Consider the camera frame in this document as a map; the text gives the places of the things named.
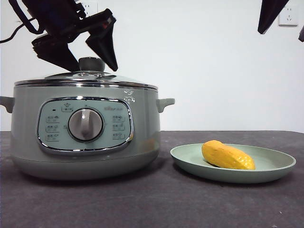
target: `table surface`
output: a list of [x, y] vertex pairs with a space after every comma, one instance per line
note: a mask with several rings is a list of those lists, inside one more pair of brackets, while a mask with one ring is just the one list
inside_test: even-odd
[[[21, 173], [1, 132], [2, 228], [304, 228], [304, 134], [285, 131], [161, 132], [157, 159], [137, 172], [82, 182]], [[297, 160], [285, 177], [231, 184], [193, 176], [173, 163], [175, 146], [217, 139], [279, 150]]]

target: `silver dial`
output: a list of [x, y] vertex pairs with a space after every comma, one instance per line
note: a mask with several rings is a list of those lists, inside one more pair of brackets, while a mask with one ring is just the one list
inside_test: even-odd
[[75, 138], [88, 141], [100, 134], [103, 121], [96, 111], [84, 108], [71, 115], [68, 127]]

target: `yellow mango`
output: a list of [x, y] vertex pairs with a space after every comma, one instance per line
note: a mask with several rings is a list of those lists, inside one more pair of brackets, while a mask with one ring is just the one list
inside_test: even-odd
[[221, 168], [255, 170], [253, 159], [245, 152], [227, 146], [217, 140], [205, 142], [201, 147], [204, 158], [211, 164]]

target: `control panel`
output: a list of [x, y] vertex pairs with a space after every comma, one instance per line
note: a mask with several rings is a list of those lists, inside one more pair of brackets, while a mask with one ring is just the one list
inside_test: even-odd
[[125, 101], [100, 97], [67, 97], [41, 107], [38, 138], [53, 150], [111, 149], [131, 140], [133, 122]]

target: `white wall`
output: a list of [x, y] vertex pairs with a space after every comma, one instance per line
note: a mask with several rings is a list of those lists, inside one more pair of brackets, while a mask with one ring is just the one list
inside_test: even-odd
[[[277, 20], [265, 35], [257, 25], [261, 0], [103, 0], [111, 9], [117, 74], [159, 87], [176, 98], [161, 114], [162, 130], [290, 130], [304, 133], [304, 1], [290, 0], [300, 25]], [[1, 1], [1, 39], [19, 25]], [[1, 45], [1, 95], [15, 81], [64, 71], [36, 58], [26, 29]], [[95, 56], [81, 36], [77, 58]], [[10, 114], [1, 108], [1, 130]]]

